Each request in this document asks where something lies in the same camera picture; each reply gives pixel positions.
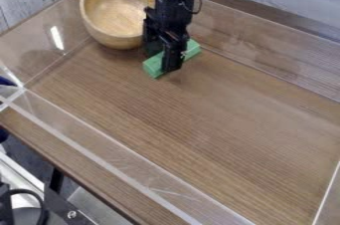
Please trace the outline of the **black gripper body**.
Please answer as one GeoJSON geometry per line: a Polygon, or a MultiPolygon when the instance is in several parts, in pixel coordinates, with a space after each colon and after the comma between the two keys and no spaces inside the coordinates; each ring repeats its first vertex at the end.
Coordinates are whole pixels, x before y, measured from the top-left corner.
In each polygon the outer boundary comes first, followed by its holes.
{"type": "Polygon", "coordinates": [[[156,42],[161,38],[184,44],[188,41],[186,26],[190,23],[192,13],[182,4],[145,8],[146,18],[144,20],[145,44],[156,42]]]}

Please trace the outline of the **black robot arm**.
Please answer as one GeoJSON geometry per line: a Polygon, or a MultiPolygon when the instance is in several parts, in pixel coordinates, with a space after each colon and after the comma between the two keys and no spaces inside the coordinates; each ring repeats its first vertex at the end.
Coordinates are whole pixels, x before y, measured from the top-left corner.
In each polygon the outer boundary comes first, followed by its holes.
{"type": "Polygon", "coordinates": [[[144,47],[150,67],[149,73],[161,76],[181,68],[189,33],[186,26],[200,7],[193,9],[194,0],[156,0],[154,6],[145,8],[144,47]]]}

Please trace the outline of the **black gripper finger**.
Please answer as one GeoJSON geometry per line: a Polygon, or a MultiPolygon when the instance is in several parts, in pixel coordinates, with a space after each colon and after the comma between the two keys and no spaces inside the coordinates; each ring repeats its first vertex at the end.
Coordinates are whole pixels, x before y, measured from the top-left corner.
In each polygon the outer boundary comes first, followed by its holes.
{"type": "Polygon", "coordinates": [[[150,26],[144,26],[144,48],[148,57],[154,56],[164,49],[160,32],[150,26]]]}
{"type": "Polygon", "coordinates": [[[164,56],[161,69],[164,72],[172,72],[181,68],[182,53],[186,50],[188,35],[161,35],[164,43],[164,56]]]}

